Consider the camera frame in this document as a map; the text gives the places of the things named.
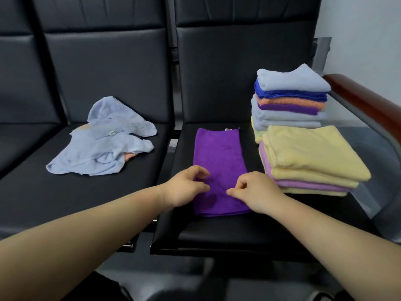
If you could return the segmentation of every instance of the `brown wooden armrest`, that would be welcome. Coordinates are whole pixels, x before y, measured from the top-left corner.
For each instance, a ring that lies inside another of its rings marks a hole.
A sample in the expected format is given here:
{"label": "brown wooden armrest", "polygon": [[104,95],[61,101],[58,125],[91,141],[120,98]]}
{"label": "brown wooden armrest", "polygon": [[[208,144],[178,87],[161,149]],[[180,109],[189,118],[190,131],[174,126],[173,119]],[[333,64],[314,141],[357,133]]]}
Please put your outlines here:
{"label": "brown wooden armrest", "polygon": [[323,78],[332,90],[386,129],[401,144],[401,107],[361,86],[347,76],[329,74]]}

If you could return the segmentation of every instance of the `light blue towel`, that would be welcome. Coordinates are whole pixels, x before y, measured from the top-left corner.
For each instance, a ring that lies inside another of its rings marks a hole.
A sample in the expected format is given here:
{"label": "light blue towel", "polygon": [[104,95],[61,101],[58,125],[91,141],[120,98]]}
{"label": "light blue towel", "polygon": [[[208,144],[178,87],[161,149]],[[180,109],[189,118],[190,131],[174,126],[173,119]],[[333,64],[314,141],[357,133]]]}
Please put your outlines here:
{"label": "light blue towel", "polygon": [[151,141],[128,133],[152,136],[157,133],[156,127],[114,97],[104,97],[96,102],[88,121],[90,129],[70,133],[68,146],[46,166],[50,173],[117,173],[124,166],[124,152],[137,154],[153,150]]}
{"label": "light blue towel", "polygon": [[260,88],[264,91],[331,91],[331,86],[306,64],[288,73],[259,69],[257,74]]}
{"label": "light blue towel", "polygon": [[316,129],[321,127],[321,124],[318,121],[285,121],[285,120],[264,120],[262,124],[260,120],[253,118],[253,127],[255,128],[255,131],[267,131],[268,126],[286,126],[286,127]]}
{"label": "light blue towel", "polygon": [[253,119],[259,120],[262,124],[263,121],[269,120],[284,120],[284,121],[318,121],[327,119],[327,114],[324,111],[318,112],[317,115],[309,115],[303,113],[295,113],[288,111],[270,111],[262,110],[258,106],[256,95],[254,94],[251,99],[252,104],[252,117]]}

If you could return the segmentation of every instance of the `person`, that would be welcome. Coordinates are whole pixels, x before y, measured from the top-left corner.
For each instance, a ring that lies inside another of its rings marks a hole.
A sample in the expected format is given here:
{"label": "person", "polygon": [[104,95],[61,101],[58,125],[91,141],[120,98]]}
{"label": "person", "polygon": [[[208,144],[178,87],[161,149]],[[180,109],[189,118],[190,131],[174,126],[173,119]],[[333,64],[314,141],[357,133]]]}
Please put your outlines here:
{"label": "person", "polygon": [[[25,230],[0,242],[0,300],[60,300],[157,215],[210,190],[192,166],[168,182]],[[265,174],[227,193],[286,227],[355,300],[401,300],[401,247],[284,195]]]}

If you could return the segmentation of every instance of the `forearm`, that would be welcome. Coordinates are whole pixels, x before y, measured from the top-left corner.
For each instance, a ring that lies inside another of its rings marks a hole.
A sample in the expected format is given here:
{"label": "forearm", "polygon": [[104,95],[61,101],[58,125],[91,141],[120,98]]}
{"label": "forearm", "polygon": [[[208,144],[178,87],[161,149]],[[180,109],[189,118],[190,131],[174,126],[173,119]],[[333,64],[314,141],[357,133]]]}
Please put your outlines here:
{"label": "forearm", "polygon": [[1,241],[0,299],[61,299],[163,208],[152,187]]}
{"label": "forearm", "polygon": [[271,211],[356,300],[401,299],[401,247],[289,197]]}

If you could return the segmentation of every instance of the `finger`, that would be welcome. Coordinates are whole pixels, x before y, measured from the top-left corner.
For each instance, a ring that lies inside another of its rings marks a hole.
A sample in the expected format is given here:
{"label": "finger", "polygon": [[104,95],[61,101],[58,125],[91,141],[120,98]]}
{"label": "finger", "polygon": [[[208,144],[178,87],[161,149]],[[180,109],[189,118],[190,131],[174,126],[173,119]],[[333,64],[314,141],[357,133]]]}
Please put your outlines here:
{"label": "finger", "polygon": [[244,200],[245,199],[245,190],[244,189],[237,189],[237,188],[231,188],[228,189],[227,194],[229,196],[235,197],[236,199]]}
{"label": "finger", "polygon": [[237,184],[235,185],[236,188],[244,189],[247,187],[247,177],[248,173],[240,175],[237,180]]}
{"label": "finger", "polygon": [[210,172],[208,170],[198,165],[191,166],[187,169],[187,177],[189,179],[194,179],[195,177],[198,177],[199,179],[205,179],[209,175]]}
{"label": "finger", "polygon": [[209,192],[210,186],[206,185],[204,182],[195,182],[197,194],[203,192]]}

